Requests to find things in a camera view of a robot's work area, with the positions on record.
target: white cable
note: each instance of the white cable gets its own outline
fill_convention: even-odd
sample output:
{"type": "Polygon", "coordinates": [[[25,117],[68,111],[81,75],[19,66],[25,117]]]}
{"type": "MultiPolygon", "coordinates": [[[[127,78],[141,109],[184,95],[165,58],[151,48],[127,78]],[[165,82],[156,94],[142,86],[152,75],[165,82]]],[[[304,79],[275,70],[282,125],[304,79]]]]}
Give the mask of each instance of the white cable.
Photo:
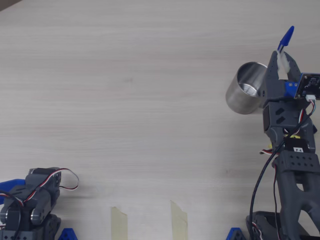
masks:
{"type": "MultiPolygon", "coordinates": [[[[4,194],[4,193],[0,193],[0,197],[5,197],[5,198],[10,198],[10,196],[8,196],[7,194],[4,194]]],[[[20,205],[23,207],[24,206],[24,203],[21,199],[15,197],[15,199],[17,199],[19,202],[20,202],[20,205]]]]}
{"type": "Polygon", "coordinates": [[[255,224],[254,222],[252,222],[252,225],[253,226],[255,226],[256,227],[256,229],[258,229],[258,231],[259,231],[259,233],[260,233],[260,240],[264,240],[263,238],[262,238],[262,232],[261,232],[261,230],[258,228],[258,226],[257,226],[257,224],[255,224]]]}
{"type": "MultiPolygon", "coordinates": [[[[276,182],[276,176],[277,176],[277,168],[276,165],[274,165],[274,179],[273,179],[273,184],[275,184],[276,182]]],[[[280,236],[279,236],[279,229],[278,229],[278,221],[277,221],[277,212],[274,211],[274,217],[275,217],[275,227],[276,227],[276,234],[278,236],[278,240],[280,240],[280,236]]]]}
{"type": "MultiPolygon", "coordinates": [[[[60,188],[63,188],[63,189],[66,189],[66,190],[68,190],[68,191],[74,191],[74,190],[76,190],[76,189],[78,188],[79,182],[80,182],[79,177],[78,177],[73,171],[71,171],[71,170],[68,169],[68,168],[60,168],[60,169],[52,172],[52,173],[45,179],[45,181],[44,181],[43,183],[41,183],[37,188],[43,187],[43,186],[51,179],[52,176],[54,176],[55,174],[60,173],[60,172],[62,172],[62,171],[69,171],[69,172],[71,172],[73,175],[75,175],[75,177],[76,177],[76,179],[77,179],[77,184],[76,184],[76,186],[73,187],[73,188],[68,188],[68,187],[64,187],[64,186],[59,186],[59,187],[60,187],[60,188]]],[[[28,196],[23,202],[26,203],[27,201],[29,201],[30,199],[32,199],[32,198],[34,197],[34,195],[36,194],[36,192],[37,192],[37,189],[35,189],[35,190],[31,193],[31,195],[28,196]]]]}

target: tape strip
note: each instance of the tape strip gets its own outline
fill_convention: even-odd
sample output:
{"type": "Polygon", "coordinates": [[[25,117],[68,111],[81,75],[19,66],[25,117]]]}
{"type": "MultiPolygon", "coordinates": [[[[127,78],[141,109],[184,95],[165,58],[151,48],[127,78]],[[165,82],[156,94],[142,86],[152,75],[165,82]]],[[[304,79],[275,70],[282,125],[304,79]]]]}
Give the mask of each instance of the tape strip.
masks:
{"type": "Polygon", "coordinates": [[[178,205],[171,201],[172,238],[188,240],[188,216],[178,205]]]}
{"type": "Polygon", "coordinates": [[[111,209],[111,239],[128,240],[128,216],[116,207],[111,209]]]}

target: light wood surface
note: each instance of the light wood surface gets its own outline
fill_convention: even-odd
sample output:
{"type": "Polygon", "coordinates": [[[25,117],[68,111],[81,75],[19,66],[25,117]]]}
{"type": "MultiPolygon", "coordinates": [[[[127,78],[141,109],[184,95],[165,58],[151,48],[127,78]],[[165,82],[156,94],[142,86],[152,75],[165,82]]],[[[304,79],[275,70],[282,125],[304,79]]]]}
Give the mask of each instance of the light wood surface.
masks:
{"type": "MultiPolygon", "coordinates": [[[[261,113],[232,112],[225,92],[243,63],[268,64],[291,25],[287,51],[301,71],[319,72],[319,9],[318,0],[23,0],[0,12],[0,181],[74,170],[81,187],[62,190],[54,213],[81,240],[111,239],[112,207],[127,214],[129,240],[170,240],[171,200],[187,213],[189,240],[246,231],[269,139],[261,113]]],[[[274,210],[272,180],[269,167],[255,210],[274,210]]]]}

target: gray bracket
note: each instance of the gray bracket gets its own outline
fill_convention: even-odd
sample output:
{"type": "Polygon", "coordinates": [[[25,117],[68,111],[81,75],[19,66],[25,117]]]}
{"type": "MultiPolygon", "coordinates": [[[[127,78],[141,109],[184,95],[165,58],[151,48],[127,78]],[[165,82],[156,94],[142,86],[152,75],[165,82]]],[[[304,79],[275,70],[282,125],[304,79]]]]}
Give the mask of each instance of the gray bracket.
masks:
{"type": "Polygon", "coordinates": [[[281,199],[283,240],[300,240],[298,220],[305,211],[320,231],[320,164],[314,153],[284,150],[275,159],[281,199]],[[297,187],[302,184],[303,190],[297,187]]]}

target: metal cup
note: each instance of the metal cup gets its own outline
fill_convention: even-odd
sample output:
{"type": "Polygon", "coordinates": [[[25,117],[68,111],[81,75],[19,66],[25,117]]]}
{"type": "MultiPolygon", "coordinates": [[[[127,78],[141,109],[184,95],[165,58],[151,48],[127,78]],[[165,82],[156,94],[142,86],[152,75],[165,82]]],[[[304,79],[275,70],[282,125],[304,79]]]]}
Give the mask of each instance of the metal cup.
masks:
{"type": "Polygon", "coordinates": [[[239,68],[225,94],[229,108],[238,114],[250,114],[259,107],[266,69],[267,66],[254,61],[239,68]]]}

